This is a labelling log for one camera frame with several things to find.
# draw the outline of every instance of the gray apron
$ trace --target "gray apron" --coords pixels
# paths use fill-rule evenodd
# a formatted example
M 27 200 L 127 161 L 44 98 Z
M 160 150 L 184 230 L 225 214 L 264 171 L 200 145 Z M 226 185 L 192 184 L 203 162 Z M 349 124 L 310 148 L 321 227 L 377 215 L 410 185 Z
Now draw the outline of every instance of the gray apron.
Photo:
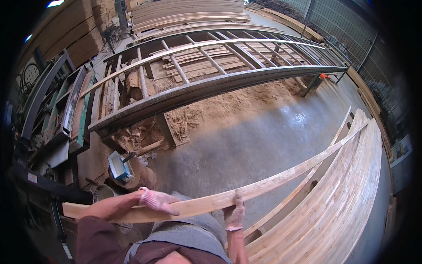
M 191 199 L 176 191 L 173 191 L 171 195 L 182 201 Z M 227 263 L 233 264 L 224 252 L 223 228 L 209 213 L 183 219 L 155 222 L 149 237 L 136 242 L 130 247 L 124 259 L 124 264 L 129 264 L 130 257 L 136 254 L 141 244 L 152 241 L 168 242 L 207 251 L 219 256 Z

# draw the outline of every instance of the white knit glove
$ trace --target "white knit glove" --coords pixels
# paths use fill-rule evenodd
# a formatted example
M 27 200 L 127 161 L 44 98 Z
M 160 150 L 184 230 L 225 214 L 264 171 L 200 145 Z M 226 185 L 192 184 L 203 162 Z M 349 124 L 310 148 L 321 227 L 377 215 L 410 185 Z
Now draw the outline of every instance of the white knit glove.
M 150 190 L 147 187 L 140 187 L 138 191 L 139 190 L 145 191 L 145 193 L 141 195 L 139 205 L 146 205 L 154 211 L 165 212 L 174 216 L 180 215 L 179 211 L 169 205 L 176 201 L 180 201 L 179 198 L 166 193 Z
M 236 194 L 236 205 L 223 208 L 224 222 L 226 223 L 226 231 L 236 231 L 243 229 L 243 218 L 245 216 L 245 205 L 243 204 L 242 195 Z

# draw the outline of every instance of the wood scrap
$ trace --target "wood scrap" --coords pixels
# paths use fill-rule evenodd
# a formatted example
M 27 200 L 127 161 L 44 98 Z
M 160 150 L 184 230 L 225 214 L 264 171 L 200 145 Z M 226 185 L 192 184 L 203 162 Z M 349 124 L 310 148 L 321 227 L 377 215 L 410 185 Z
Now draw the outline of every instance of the wood scrap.
M 126 89 L 131 98 L 136 101 L 142 100 L 142 89 L 140 87 L 140 79 L 137 70 L 132 70 L 126 74 Z

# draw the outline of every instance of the metal fence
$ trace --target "metal fence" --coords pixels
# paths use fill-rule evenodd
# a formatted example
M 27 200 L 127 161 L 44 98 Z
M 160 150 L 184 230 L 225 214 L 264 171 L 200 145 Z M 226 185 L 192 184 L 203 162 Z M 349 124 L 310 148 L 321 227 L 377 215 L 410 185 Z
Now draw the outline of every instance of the metal fence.
M 306 13 L 311 0 L 281 0 Z M 390 140 L 407 134 L 406 81 L 377 28 L 337 0 L 315 0 L 309 23 L 352 62 L 382 109 Z

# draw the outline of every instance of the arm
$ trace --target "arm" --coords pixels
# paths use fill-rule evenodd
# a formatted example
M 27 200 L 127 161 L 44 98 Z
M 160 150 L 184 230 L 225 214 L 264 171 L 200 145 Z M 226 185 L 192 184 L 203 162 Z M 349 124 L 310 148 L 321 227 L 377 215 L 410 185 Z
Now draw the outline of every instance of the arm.
M 94 203 L 79 215 L 79 219 L 85 216 L 95 216 L 106 221 L 111 221 L 119 215 L 126 213 L 130 208 L 138 205 L 144 190 L 133 193 L 110 197 Z
M 243 243 L 243 218 L 245 206 L 242 196 L 236 194 L 236 205 L 223 209 L 227 231 L 227 251 L 234 264 L 249 263 L 248 254 Z
M 227 231 L 227 251 L 234 264 L 249 263 L 243 243 L 243 229 Z
M 179 215 L 169 203 L 178 201 L 174 196 L 141 187 L 138 191 L 111 197 L 94 203 L 83 210 L 78 220 L 76 262 L 123 263 L 122 249 L 116 240 L 116 228 L 110 220 L 125 214 L 135 205 L 146 205 L 153 210 Z
M 179 199 L 166 193 L 141 187 L 136 192 L 110 197 L 92 204 L 81 212 L 79 219 L 85 216 L 95 216 L 106 221 L 111 221 L 126 213 L 135 205 L 146 205 L 155 211 L 179 215 L 179 212 L 175 211 L 169 205 L 175 201 L 179 201 Z

